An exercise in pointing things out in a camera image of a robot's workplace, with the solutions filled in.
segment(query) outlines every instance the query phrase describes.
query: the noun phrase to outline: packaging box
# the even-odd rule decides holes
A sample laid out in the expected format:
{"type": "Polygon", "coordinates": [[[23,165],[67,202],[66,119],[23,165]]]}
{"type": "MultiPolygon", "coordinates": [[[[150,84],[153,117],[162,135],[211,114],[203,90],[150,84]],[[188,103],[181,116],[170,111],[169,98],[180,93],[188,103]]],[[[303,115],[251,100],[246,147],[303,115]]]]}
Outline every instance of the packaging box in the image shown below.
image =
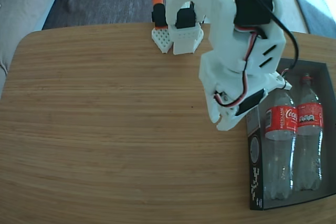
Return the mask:
{"type": "MultiPolygon", "coordinates": [[[[281,59],[279,72],[287,68],[292,60],[281,59]]],[[[286,77],[292,84],[290,95],[295,105],[298,105],[301,94],[300,79],[309,73],[313,78],[312,88],[323,106],[324,131],[321,148],[322,182],[317,190],[295,191],[284,200],[269,200],[264,198],[263,153],[265,151],[265,116],[266,111],[273,105],[271,96],[247,116],[247,134],[250,166],[250,208],[251,210],[268,210],[286,207],[304,202],[325,198],[336,194],[336,101],[327,65],[311,61],[298,61],[295,70],[287,73],[286,77]]]]}

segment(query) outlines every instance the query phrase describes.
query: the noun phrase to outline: wooden table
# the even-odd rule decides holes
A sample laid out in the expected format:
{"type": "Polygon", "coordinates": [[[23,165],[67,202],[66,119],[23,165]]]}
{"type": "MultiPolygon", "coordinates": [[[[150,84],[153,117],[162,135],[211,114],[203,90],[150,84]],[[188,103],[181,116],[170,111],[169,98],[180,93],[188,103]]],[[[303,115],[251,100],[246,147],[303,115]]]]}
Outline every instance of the wooden table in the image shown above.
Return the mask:
{"type": "MultiPolygon", "coordinates": [[[[209,42],[163,55],[151,29],[62,28],[20,43],[0,102],[0,223],[335,223],[336,197],[249,210],[245,120],[217,131],[198,79],[209,42]]],[[[335,40],[296,35],[335,81],[335,40]]]]}

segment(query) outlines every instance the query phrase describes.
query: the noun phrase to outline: bottle cap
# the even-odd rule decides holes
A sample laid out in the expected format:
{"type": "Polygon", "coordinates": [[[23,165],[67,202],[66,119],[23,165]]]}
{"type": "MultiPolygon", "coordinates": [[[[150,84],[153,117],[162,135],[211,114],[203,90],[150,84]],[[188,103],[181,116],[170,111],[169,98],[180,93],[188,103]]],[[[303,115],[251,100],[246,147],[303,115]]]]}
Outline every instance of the bottle cap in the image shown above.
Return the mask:
{"type": "Polygon", "coordinates": [[[302,76],[302,81],[310,81],[312,80],[313,78],[310,77],[310,75],[308,73],[305,73],[303,76],[302,76]]]}

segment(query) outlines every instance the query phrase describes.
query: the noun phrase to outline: coca-cola bottle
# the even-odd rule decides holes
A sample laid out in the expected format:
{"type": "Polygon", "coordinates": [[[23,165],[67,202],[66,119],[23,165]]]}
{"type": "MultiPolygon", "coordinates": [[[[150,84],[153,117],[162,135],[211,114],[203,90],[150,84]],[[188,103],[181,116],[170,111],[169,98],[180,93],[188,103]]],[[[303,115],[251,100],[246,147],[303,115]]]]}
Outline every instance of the coca-cola bottle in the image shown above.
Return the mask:
{"type": "Polygon", "coordinates": [[[297,134],[297,109],[287,90],[273,91],[266,111],[263,160],[265,199],[286,199],[292,192],[292,164],[297,134]]]}
{"type": "Polygon", "coordinates": [[[322,181],[321,145],[323,111],[318,96],[311,88],[312,78],[302,78],[302,93],[298,106],[298,139],[295,152],[295,190],[316,190],[322,181]]]}

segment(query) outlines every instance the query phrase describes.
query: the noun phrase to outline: red label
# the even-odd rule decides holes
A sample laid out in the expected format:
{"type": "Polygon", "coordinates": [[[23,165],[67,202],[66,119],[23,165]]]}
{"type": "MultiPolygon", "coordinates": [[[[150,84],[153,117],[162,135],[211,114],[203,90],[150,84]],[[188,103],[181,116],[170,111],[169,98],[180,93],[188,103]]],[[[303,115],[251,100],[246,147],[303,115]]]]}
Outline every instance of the red label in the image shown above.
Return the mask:
{"type": "Polygon", "coordinates": [[[304,103],[298,109],[299,127],[306,125],[323,127],[323,109],[320,103],[304,103]]]}
{"type": "Polygon", "coordinates": [[[266,111],[266,133],[270,131],[298,131],[298,110],[291,106],[276,106],[266,111]]]}

